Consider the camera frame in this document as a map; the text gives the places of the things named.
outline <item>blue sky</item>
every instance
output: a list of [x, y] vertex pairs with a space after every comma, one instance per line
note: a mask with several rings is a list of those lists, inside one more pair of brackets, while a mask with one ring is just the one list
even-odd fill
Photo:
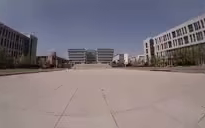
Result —
[[142, 42], [205, 13], [205, 0], [0, 0], [0, 21], [38, 37], [38, 55], [68, 48], [143, 53]]

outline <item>pavement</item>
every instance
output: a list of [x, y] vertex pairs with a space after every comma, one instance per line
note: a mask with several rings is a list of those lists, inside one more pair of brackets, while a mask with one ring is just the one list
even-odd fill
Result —
[[205, 74], [92, 69], [0, 77], [0, 128], [205, 128]]

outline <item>multi-story building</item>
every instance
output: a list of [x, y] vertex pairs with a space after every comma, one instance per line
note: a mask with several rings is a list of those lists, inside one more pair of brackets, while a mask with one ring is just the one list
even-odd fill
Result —
[[176, 59], [188, 61], [185, 56], [194, 59], [190, 63], [204, 64], [205, 14], [155, 37], [148, 38], [144, 41], [144, 54], [146, 60], [152, 60], [155, 55], [156, 58], [165, 61], [167, 65], [172, 65]]
[[69, 60], [74, 64], [86, 63], [86, 49], [68, 49]]
[[151, 64], [155, 55], [154, 40], [149, 37], [143, 41], [145, 62]]
[[97, 49], [97, 62], [111, 64], [114, 56], [114, 49], [98, 48]]
[[29, 64], [36, 63], [37, 37], [29, 37], [0, 22], [0, 49], [6, 56], [19, 59], [22, 55], [28, 58]]

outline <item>distant building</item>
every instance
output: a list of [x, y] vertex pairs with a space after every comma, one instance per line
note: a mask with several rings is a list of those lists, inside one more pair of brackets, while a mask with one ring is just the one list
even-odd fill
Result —
[[148, 38], [143, 45], [149, 63], [155, 56], [165, 65], [205, 64], [205, 14]]
[[98, 48], [97, 50], [68, 49], [69, 60], [74, 64], [112, 63], [114, 49]]
[[98, 48], [97, 49], [97, 62], [98, 63], [112, 63], [114, 56], [114, 49], [110, 48]]
[[19, 59], [23, 55], [28, 64], [35, 64], [37, 37], [26, 36], [0, 22], [0, 49], [7, 57]]
[[86, 49], [68, 49], [69, 60], [74, 64], [86, 63]]
[[138, 55], [136, 57], [136, 60], [139, 65], [144, 65], [145, 64], [145, 55]]
[[56, 52], [52, 52], [48, 56], [37, 56], [36, 62], [41, 67], [58, 67], [63, 68], [68, 60], [58, 57]]
[[117, 54], [113, 57], [112, 61], [118, 65], [127, 65], [129, 63], [129, 55], [128, 54]]
[[152, 58], [155, 56], [154, 40], [149, 37], [143, 41], [145, 62], [151, 64]]

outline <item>grass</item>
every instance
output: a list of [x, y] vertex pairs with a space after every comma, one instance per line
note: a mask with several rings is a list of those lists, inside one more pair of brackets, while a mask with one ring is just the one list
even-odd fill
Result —
[[0, 69], [0, 74], [56, 71], [60, 69]]

